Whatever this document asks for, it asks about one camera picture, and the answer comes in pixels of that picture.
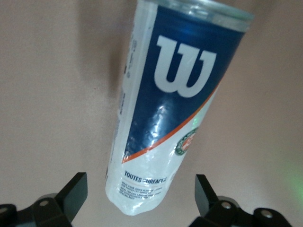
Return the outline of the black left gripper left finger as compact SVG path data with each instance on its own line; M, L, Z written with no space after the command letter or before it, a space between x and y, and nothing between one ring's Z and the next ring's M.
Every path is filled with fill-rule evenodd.
M58 193L40 197L32 205L17 210L1 204L2 227L71 227L88 196L87 173L78 172Z

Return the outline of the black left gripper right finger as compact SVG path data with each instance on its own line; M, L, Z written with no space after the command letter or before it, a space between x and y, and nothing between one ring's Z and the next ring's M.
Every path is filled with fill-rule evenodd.
M232 198L217 196L205 175L196 175L195 201L200 216L192 227L290 227L291 224L276 210L257 208L245 212Z

